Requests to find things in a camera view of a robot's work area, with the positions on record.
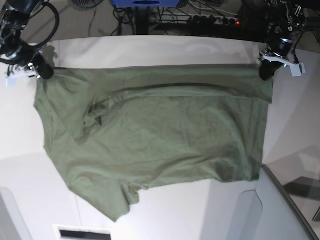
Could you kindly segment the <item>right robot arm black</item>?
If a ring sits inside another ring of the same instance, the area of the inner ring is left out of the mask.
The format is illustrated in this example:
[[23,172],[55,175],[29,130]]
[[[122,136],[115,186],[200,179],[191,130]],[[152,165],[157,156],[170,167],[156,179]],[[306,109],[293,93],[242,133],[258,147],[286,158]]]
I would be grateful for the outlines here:
[[[55,19],[49,36],[35,45],[21,38],[32,18],[44,8],[49,8]],[[48,0],[6,0],[0,11],[0,62],[8,66],[4,73],[6,87],[13,87],[20,78],[48,80],[54,75],[52,67],[43,57],[42,48],[56,34],[60,25],[60,15]]]

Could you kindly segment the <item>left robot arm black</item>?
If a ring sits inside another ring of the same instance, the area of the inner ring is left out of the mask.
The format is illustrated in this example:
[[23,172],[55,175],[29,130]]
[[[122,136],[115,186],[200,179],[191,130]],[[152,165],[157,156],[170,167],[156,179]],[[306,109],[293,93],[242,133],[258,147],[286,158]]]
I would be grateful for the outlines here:
[[261,18],[266,30],[265,49],[259,54],[259,76],[270,80],[282,67],[289,67],[293,77],[306,72],[299,60],[298,42],[293,35],[304,31],[305,15],[301,4],[293,0],[243,0],[243,6],[256,18]]

